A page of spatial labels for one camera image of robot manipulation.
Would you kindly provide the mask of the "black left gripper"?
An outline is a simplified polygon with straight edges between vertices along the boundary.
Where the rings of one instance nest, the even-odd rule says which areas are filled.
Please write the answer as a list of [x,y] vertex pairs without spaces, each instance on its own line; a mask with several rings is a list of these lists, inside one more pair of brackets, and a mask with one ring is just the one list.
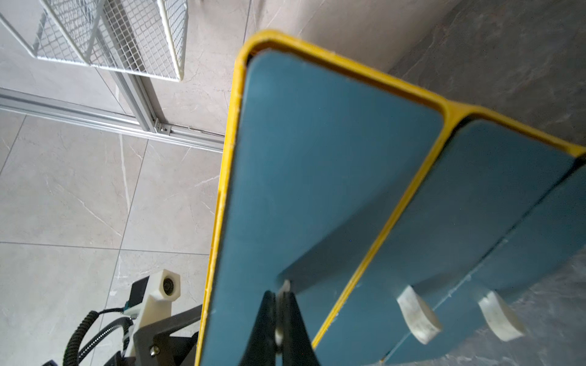
[[195,364],[198,331],[190,337],[173,336],[175,332],[201,320],[202,306],[160,320],[138,330],[132,340],[134,356],[116,352],[105,365],[190,365]]

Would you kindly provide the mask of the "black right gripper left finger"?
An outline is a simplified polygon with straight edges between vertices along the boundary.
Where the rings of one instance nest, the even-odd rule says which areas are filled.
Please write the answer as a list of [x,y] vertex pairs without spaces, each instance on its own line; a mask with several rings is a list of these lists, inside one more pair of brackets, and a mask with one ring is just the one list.
[[276,295],[266,291],[239,366],[276,365]]

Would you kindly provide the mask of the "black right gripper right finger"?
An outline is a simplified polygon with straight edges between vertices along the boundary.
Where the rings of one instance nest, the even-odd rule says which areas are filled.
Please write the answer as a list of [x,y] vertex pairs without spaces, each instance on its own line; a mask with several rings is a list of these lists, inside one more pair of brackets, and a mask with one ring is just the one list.
[[285,366],[319,366],[320,362],[312,348],[295,295],[291,292],[285,292],[281,305],[282,364]]

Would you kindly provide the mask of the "yellow drawer cabinet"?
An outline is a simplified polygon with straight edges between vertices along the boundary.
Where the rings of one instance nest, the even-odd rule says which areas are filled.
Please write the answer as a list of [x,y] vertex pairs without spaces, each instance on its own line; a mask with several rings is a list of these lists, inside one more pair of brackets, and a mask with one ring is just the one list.
[[585,149],[274,30],[235,62],[197,365],[396,365],[585,247]]

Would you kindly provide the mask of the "teal drawer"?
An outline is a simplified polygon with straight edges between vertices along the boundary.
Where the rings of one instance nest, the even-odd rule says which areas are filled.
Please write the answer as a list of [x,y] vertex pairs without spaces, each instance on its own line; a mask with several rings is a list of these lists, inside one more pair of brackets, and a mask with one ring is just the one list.
[[404,289],[434,307],[573,163],[488,120],[457,128],[318,344],[320,363],[381,361],[409,331]]
[[238,364],[262,296],[284,281],[315,336],[442,127],[431,107],[293,53],[255,56],[201,363]]
[[443,331],[425,346],[412,335],[403,338],[385,363],[427,361],[453,351],[486,325],[484,311],[491,298],[515,302],[584,244],[585,166],[580,165],[515,224],[435,306]]

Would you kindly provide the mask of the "teal bottom drawer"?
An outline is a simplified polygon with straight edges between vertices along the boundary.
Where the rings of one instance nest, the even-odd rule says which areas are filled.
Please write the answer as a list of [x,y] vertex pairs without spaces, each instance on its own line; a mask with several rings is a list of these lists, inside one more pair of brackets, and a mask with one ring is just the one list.
[[515,302],[584,244],[585,166],[580,165],[515,224],[435,306],[443,331],[425,346],[412,335],[403,338],[385,363],[427,361],[453,351],[486,325],[484,311],[491,298]]

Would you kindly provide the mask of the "teal top drawer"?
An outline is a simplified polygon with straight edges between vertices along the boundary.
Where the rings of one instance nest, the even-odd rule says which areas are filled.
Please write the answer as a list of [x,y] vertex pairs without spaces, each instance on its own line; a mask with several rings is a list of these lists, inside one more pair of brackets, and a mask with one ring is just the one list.
[[315,336],[442,127],[431,107],[293,53],[255,56],[201,363],[238,364],[262,296],[284,281]]

